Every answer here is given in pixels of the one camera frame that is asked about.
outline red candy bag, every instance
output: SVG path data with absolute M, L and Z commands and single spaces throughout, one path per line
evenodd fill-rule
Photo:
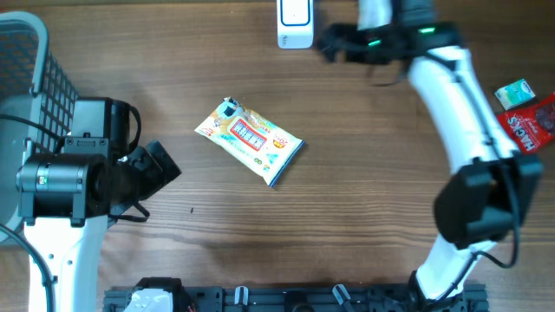
M 499 114 L 497 120 L 522 153 L 535 153 L 555 139 L 555 93 L 538 104 Z

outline wood grain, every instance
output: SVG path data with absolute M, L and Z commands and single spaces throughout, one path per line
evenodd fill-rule
M 492 90 L 526 78 L 553 90 L 554 2 L 438 2 L 460 24 L 493 108 Z M 183 174 L 145 203 L 146 224 L 121 222 L 106 235 L 98 295 L 144 276 L 188 286 L 405 282 L 437 230 L 431 204 L 448 179 L 428 112 L 398 66 L 325 64 L 311 49 L 276 43 L 274 3 L 198 3 L 34 8 L 50 47 L 85 95 L 137 106 L 142 144 L 158 139 Z M 354 22 L 353 3 L 322 3 L 320 24 Z M 193 129 L 234 96 L 307 141 L 275 189 Z M 552 310 L 555 304 L 555 167 L 546 173 L 522 233 L 514 270 L 482 263 L 492 311 Z M 508 257 L 511 245 L 494 252 Z M 0 311 L 25 311 L 26 254 L 0 250 Z

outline gray basket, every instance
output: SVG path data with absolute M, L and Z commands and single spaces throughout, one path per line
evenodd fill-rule
M 71 128 L 77 93 L 49 51 L 44 23 L 27 12 L 0 14 L 0 114 L 29 119 L 58 135 Z M 0 120 L 0 223 L 16 229 L 19 196 L 16 172 L 23 162 L 25 140 L 36 152 L 52 152 L 56 140 L 33 127 Z M 0 242 L 5 235 L 0 233 Z

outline led indicator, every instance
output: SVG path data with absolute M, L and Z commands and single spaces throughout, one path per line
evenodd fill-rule
M 370 43 L 368 44 L 368 46 L 369 46 L 369 47 L 374 47 L 374 46 L 376 46 L 376 45 L 378 45 L 378 44 L 380 44 L 380 43 L 382 43 L 382 40 L 376 40 L 376 41 L 370 42 Z
M 425 29 L 418 29 L 418 31 L 420 31 L 421 34 L 432 34 L 435 32 L 435 27 L 428 27 Z

